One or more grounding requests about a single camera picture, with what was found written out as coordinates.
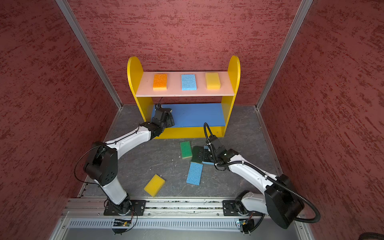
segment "yellow shelf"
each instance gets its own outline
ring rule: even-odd
[[[170,78],[168,82],[169,88],[164,91],[153,91],[152,82],[155,73],[168,73]],[[139,107],[141,116],[144,121],[151,121],[152,111],[154,103],[152,97],[159,96],[222,96],[221,110],[225,125],[212,126],[212,133],[217,137],[223,137],[227,129],[229,117],[235,102],[237,90],[240,83],[240,61],[237,56],[232,56],[229,61],[228,71],[218,72],[220,76],[220,82],[222,84],[219,90],[207,90],[205,85],[205,72],[144,72],[140,60],[137,57],[130,57],[127,65],[127,76],[129,87],[131,88],[133,97],[135,98],[136,104]],[[195,74],[196,84],[198,90],[196,91],[181,91],[181,74]],[[191,111],[196,111],[196,107],[193,104],[186,104],[191,106]],[[175,122],[178,114],[174,113]],[[201,127],[195,127],[191,124],[191,127],[170,127],[166,128],[164,132],[157,137],[158,139],[172,139],[172,138],[195,138],[205,137],[203,124]]]

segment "pink shelf board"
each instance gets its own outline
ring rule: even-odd
[[[167,90],[154,91],[153,77],[155,73],[167,73]],[[197,96],[233,96],[233,89],[229,80],[228,72],[209,72],[218,73],[221,87],[218,90],[208,90],[205,81],[207,72],[144,72],[140,81],[136,97],[197,97]],[[197,90],[181,90],[181,74],[194,74],[196,77]]]

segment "yellow sponge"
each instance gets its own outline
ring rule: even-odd
[[[167,90],[167,74],[155,73],[153,78],[153,90]]]
[[[149,181],[149,183],[145,186],[144,190],[149,193],[152,197],[155,197],[160,189],[163,187],[166,181],[159,177],[157,174],[153,176],[153,178]]]
[[[207,81],[207,89],[220,89],[220,79],[218,77],[218,73],[205,73],[205,80]]]

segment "red wall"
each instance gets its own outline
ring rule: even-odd
[[[144,71],[226,71],[232,55],[242,75],[237,104],[256,104],[301,0],[69,0],[123,103],[135,103],[127,61]],[[164,98],[220,102],[221,97]]]
[[[317,239],[384,233],[384,2],[314,1],[262,106]]]
[[[1,1],[0,15],[0,238],[47,239],[117,108],[55,1]]]

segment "green sponge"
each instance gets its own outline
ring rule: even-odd
[[[189,141],[180,142],[180,148],[181,148],[181,157],[183,159],[192,157],[191,143]]]

